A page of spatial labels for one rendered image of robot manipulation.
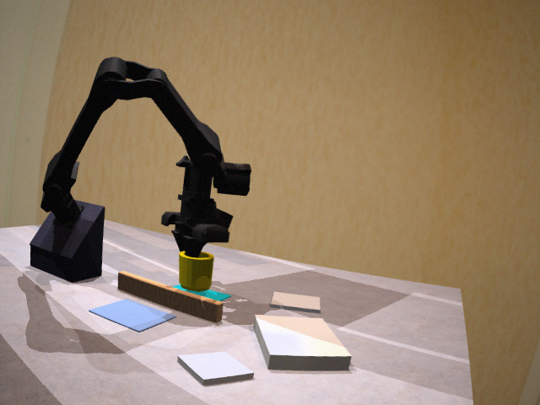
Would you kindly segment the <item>brown wooden bar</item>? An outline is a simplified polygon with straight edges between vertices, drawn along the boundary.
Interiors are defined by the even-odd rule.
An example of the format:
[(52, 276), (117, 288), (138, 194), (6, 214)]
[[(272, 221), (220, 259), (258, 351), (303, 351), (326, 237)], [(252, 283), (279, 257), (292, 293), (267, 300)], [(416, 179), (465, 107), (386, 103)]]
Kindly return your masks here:
[(118, 272), (118, 289), (188, 315), (219, 323), (223, 302), (188, 293), (138, 275)]

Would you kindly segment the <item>olive-yellow cup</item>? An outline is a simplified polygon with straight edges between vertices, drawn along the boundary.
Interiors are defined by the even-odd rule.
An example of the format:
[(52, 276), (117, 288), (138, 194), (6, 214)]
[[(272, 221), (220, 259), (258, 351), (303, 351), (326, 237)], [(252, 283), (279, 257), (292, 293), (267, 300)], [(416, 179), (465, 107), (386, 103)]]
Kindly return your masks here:
[(213, 255), (200, 252), (198, 258), (179, 253), (179, 284), (191, 291), (207, 291), (211, 287), (213, 275)]

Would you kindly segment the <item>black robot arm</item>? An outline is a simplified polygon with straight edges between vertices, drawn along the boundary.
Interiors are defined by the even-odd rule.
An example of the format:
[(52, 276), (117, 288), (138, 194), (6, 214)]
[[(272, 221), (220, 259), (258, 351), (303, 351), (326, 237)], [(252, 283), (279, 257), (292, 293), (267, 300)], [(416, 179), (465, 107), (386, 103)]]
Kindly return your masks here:
[[(133, 81), (126, 81), (129, 78)], [(188, 156), (176, 166), (186, 167), (183, 190), (246, 196), (250, 191), (250, 164), (225, 163), (218, 134), (201, 123), (179, 96), (176, 88), (158, 68), (119, 57), (105, 58), (94, 77), (89, 98), (80, 111), (60, 152), (47, 166), (40, 208), (56, 216), (52, 223), (71, 229), (84, 210), (71, 195), (76, 182), (76, 162), (101, 114), (117, 99), (151, 98), (171, 126), (181, 135)]]

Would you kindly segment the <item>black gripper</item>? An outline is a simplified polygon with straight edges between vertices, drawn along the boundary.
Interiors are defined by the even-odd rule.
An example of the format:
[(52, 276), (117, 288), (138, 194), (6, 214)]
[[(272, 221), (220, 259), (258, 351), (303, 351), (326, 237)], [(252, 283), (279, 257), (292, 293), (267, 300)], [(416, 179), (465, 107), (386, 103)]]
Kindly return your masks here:
[(214, 199), (211, 193), (189, 192), (183, 190), (178, 194), (181, 200), (181, 212), (166, 212), (161, 215), (161, 224), (175, 224), (171, 233), (180, 252), (185, 251), (187, 257), (198, 258), (203, 247), (208, 242), (229, 242), (229, 231), (220, 225), (209, 224), (209, 204)]

